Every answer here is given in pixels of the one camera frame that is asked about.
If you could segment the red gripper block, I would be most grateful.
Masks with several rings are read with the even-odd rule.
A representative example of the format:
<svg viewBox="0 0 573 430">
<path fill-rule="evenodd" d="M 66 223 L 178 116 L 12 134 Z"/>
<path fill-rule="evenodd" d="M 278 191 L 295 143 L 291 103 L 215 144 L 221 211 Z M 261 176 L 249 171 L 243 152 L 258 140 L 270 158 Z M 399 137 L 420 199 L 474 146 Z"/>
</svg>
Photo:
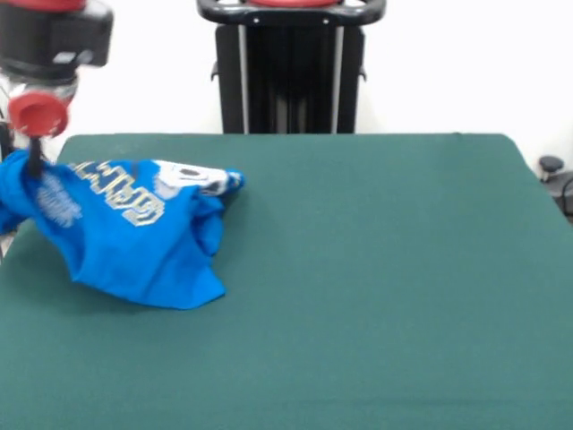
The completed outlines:
<svg viewBox="0 0 573 430">
<path fill-rule="evenodd" d="M 8 128 L 30 138 L 28 173 L 41 177 L 41 139 L 57 137 L 69 124 L 69 107 L 79 87 L 79 76 L 54 78 L 2 75 L 5 106 L 1 120 Z"/>
</svg>

